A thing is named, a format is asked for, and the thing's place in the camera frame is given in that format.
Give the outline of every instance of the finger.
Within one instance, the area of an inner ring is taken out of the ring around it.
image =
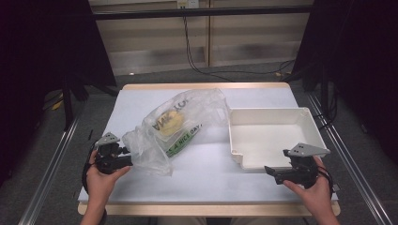
[[[117,179],[119,179],[121,176],[123,176],[124,174],[126,174],[130,169],[131,169],[131,166],[123,167],[122,169],[117,170],[117,171],[115,171],[114,173],[112,173],[112,176],[117,180]]]
[[[96,161],[97,152],[98,152],[98,150],[94,150],[94,151],[91,153],[90,160],[88,160],[88,163],[94,164],[94,162]]]
[[[291,181],[284,180],[284,181],[283,181],[283,184],[284,184],[287,188],[291,189],[293,192],[295,192],[296,194],[298,194],[299,196],[301,196],[301,195],[304,193],[304,190],[303,190],[300,186],[296,185],[295,183],[293,183],[293,182],[291,182]]]

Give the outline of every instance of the wrist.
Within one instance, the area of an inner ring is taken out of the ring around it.
[[[314,215],[316,222],[319,225],[338,225],[340,224],[337,217],[333,214],[333,211],[326,211],[324,213]]]

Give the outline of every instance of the cabinet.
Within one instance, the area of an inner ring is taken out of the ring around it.
[[[175,9],[176,1],[89,1],[94,12]],[[308,6],[312,0],[200,0],[200,8]],[[309,13],[189,17],[189,42],[200,67],[283,61],[296,57]],[[188,68],[184,22],[180,17],[97,21],[115,75],[126,75],[135,64],[149,71]],[[140,55],[172,55],[158,64]]]

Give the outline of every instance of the gray floor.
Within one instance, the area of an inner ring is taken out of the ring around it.
[[[278,70],[279,63],[246,66],[217,67],[212,70],[271,71]],[[234,82],[278,82],[280,77],[270,74],[249,74],[245,72],[217,73]],[[225,82],[223,79],[199,74],[191,69],[138,74],[116,77],[118,87],[126,83],[198,83]],[[290,83],[292,91],[301,107],[311,108],[307,94],[301,88],[301,81]],[[67,152],[57,170],[57,174],[47,197],[36,218],[36,224],[77,224],[81,215],[77,212],[77,195],[82,187],[81,171],[89,146],[102,134],[115,105],[115,97],[110,97],[95,88],[87,87],[90,98],[84,105],[79,124],[70,141]],[[74,109],[81,102],[74,101]],[[359,118],[344,104],[338,101],[338,113],[333,125],[341,134],[350,154],[358,163],[375,194],[383,203],[391,220],[398,223],[398,167],[382,152],[377,140],[362,132]],[[62,106],[56,111],[47,110],[42,116],[30,148],[21,156],[20,164],[13,177],[0,188],[0,224],[17,224],[29,204],[32,195],[47,169],[54,149],[61,140],[64,128]],[[327,147],[332,153],[325,157],[325,164],[342,190],[338,192],[342,213],[338,219],[342,224],[376,224],[367,203],[356,188],[347,168],[342,163],[329,136],[321,130]],[[147,217],[109,217],[107,224],[147,224]],[[282,224],[304,224],[301,218],[285,218]]]

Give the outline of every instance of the black backdrop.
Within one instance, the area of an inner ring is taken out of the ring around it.
[[[398,2],[337,3],[337,10],[311,13],[293,73],[309,91],[325,73],[361,119],[359,126],[398,163]]]
[[[82,0],[0,4],[0,185],[27,147],[48,92],[61,89],[66,78],[74,89],[90,84],[76,79],[82,76],[115,85],[96,23],[70,18],[91,13]]]

